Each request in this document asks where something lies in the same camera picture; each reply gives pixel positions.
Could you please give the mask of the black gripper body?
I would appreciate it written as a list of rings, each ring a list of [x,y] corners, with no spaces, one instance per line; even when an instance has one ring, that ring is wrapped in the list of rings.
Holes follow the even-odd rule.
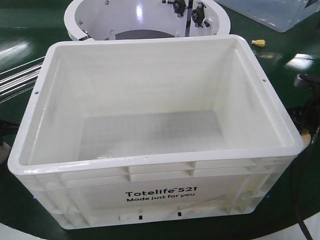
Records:
[[[316,130],[320,124],[320,77],[309,73],[299,73],[294,86],[311,91],[312,97],[297,107],[296,120],[305,128]]]

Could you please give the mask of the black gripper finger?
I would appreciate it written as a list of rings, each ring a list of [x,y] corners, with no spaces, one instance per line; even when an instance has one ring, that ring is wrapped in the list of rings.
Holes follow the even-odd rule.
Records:
[[[19,124],[10,122],[7,120],[0,120],[0,136],[5,137],[7,135],[16,134],[19,130]]]

